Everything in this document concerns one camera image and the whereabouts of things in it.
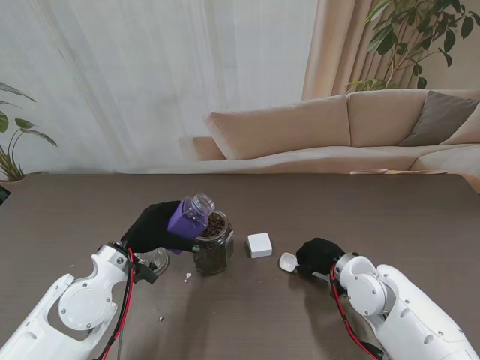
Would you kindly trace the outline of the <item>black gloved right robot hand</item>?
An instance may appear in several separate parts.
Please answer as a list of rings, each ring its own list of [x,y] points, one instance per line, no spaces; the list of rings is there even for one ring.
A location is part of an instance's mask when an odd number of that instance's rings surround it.
[[[302,276],[315,276],[328,281],[332,267],[344,254],[333,241],[313,238],[296,251],[298,265],[295,270]]]

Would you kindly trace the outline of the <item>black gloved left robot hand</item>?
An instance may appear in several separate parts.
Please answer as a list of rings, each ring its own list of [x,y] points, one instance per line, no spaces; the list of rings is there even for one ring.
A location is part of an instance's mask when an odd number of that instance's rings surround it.
[[[121,238],[121,245],[134,253],[143,254],[165,248],[172,252],[200,251],[198,243],[168,231],[168,223],[180,201],[160,202],[143,210],[133,225]]]

